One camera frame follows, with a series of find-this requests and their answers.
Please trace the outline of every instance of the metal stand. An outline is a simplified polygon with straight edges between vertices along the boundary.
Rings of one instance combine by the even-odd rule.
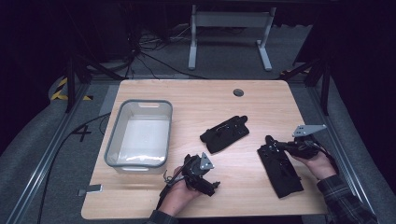
[[[262,56],[262,63],[266,71],[271,71],[272,66],[265,50],[270,33],[271,25],[274,20],[276,8],[272,7],[270,12],[212,12],[197,11],[196,5],[192,6],[191,13],[191,47],[189,58],[189,69],[195,69],[197,54],[197,26],[205,27],[256,27],[264,28],[261,40],[257,41],[257,46]]]

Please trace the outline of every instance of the round hole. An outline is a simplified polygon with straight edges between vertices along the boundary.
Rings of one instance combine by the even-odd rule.
[[[235,96],[241,97],[241,96],[244,95],[244,91],[242,91],[242,90],[240,90],[240,89],[235,89],[235,90],[233,90],[233,94],[234,94]]]

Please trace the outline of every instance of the gray floor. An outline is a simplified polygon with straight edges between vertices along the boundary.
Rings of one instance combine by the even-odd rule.
[[[163,49],[145,51],[148,55],[172,66],[172,69],[148,56],[140,55],[134,60],[127,76],[130,78],[196,78],[191,74],[209,79],[274,79],[283,70],[292,68],[292,62],[304,42],[310,27],[274,27],[267,42],[267,52],[273,71],[265,72],[255,41],[262,30],[246,29],[200,30],[198,36],[197,64],[194,71],[187,69],[189,36],[178,39]],[[345,174],[345,180],[354,192],[377,214],[380,223],[396,223],[396,199],[383,176],[369,156],[347,110],[331,83],[329,97],[330,116],[323,116],[318,109],[316,88],[306,88],[299,75],[290,81],[290,88],[306,124],[326,123],[330,129],[318,133],[317,139],[337,158]],[[12,215],[17,223],[37,222],[39,206],[46,180],[35,184],[37,165],[42,164],[52,150],[79,125],[109,112],[118,81],[106,76],[95,76],[91,85],[81,85],[80,92],[93,96],[90,101],[78,101],[75,110],[64,113],[66,101],[54,100],[38,114],[9,145],[0,158],[0,223],[6,223]],[[49,90],[53,94],[58,82]],[[106,117],[88,124],[88,132],[81,141],[81,134],[71,134],[60,147],[50,173],[41,223],[141,223],[143,220],[88,221],[80,215],[84,197],[78,190],[89,185],[97,153],[106,128]],[[326,223],[324,216],[303,216],[306,224]]]

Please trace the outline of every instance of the person's right hand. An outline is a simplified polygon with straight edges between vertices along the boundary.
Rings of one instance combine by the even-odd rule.
[[[319,152],[318,155],[314,156],[313,158],[306,160],[300,157],[292,156],[297,161],[302,162],[305,164],[311,173],[318,179],[322,180],[332,175],[336,175],[330,160],[326,157],[323,152]]]

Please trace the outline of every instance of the person's left hand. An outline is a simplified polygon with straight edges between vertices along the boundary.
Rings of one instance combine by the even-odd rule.
[[[174,174],[177,173],[180,168],[181,166],[177,167]],[[189,202],[202,194],[203,193],[198,190],[189,189],[186,186],[186,181],[180,180],[168,191],[158,210],[175,217]]]

